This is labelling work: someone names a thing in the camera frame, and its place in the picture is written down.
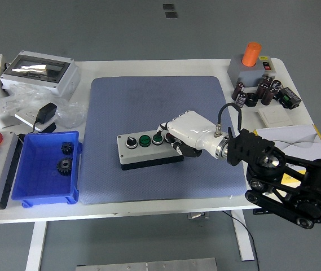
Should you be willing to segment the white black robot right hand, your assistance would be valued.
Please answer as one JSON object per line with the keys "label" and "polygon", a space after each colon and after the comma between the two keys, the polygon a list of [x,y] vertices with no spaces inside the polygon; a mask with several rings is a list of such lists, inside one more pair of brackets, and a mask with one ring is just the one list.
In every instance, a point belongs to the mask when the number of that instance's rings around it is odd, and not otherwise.
{"label": "white black robot right hand", "polygon": [[159,125],[156,134],[167,131],[166,140],[182,156],[196,158],[205,150],[216,159],[224,158],[228,134],[219,121],[213,124],[195,111],[187,111]]}

